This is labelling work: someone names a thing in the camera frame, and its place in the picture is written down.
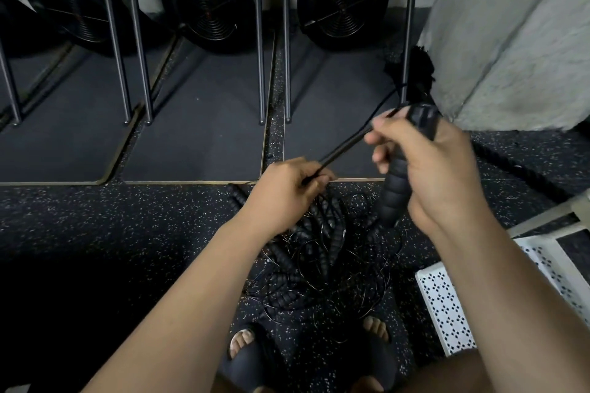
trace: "hand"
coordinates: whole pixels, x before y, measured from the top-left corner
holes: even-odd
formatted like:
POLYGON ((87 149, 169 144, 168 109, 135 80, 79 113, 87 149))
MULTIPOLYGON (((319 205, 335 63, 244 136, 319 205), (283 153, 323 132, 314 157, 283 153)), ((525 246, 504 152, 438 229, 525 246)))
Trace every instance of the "hand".
POLYGON ((412 187, 408 211, 416 226, 433 238, 460 228, 474 214, 489 212, 469 136, 440 119, 431 142, 405 119, 407 110, 393 118, 386 118, 387 113, 374 118, 365 141, 375 145, 373 162, 381 174, 387 173, 396 144, 402 147, 412 187))
POLYGON ((308 185, 302 186, 303 179, 320 166, 319 162, 308 162, 304 157, 273 163, 235 218, 254 226, 266 241, 283 233, 301 219, 315 197, 336 178, 325 168, 308 185))

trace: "concrete pillar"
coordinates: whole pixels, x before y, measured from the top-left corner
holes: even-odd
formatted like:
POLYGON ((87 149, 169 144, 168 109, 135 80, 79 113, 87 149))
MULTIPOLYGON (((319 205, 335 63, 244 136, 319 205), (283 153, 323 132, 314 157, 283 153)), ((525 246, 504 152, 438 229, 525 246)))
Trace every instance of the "concrete pillar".
POLYGON ((590 115, 590 0, 436 0, 432 97, 464 129, 569 129, 590 115))

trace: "fan grille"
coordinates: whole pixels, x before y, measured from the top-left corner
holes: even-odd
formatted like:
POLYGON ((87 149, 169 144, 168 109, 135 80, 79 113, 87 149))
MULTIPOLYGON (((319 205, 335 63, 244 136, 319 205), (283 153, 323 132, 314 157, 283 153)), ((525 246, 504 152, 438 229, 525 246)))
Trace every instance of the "fan grille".
POLYGON ((236 30, 238 9, 232 0, 178 0, 182 21, 200 37, 221 41, 236 30))
POLYGON ((94 0, 40 0, 47 15, 74 36, 100 43, 109 39, 105 8, 94 0))
POLYGON ((371 16, 372 0, 317 0, 314 20, 331 37, 351 36, 371 16))

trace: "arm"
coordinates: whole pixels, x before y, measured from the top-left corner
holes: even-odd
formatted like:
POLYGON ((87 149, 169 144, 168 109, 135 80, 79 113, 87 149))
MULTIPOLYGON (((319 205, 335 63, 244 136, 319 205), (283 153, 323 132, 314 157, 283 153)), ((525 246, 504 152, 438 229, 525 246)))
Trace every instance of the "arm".
POLYGON ((91 392, 208 392, 244 282, 260 249, 306 212, 333 174, 301 186, 317 162, 271 165, 240 212, 85 387, 91 392))
POLYGON ((365 140, 381 173, 402 147, 409 213, 445 263, 494 390, 590 391, 590 332, 494 218, 468 136, 441 120, 430 142, 400 114, 375 119, 365 140))

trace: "black foam handle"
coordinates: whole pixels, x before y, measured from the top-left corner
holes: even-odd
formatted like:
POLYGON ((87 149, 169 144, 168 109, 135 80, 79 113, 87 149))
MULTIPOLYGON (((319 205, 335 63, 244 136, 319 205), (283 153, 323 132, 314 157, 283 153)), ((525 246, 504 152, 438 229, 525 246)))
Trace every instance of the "black foam handle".
MULTIPOLYGON (((434 140, 439 124, 436 106, 429 104, 411 105, 406 118, 429 140, 434 140)), ((396 146, 389 159, 389 171, 381 190, 379 219, 386 227, 394 227, 408 208, 412 188, 408 181, 408 161, 400 146, 396 146)))

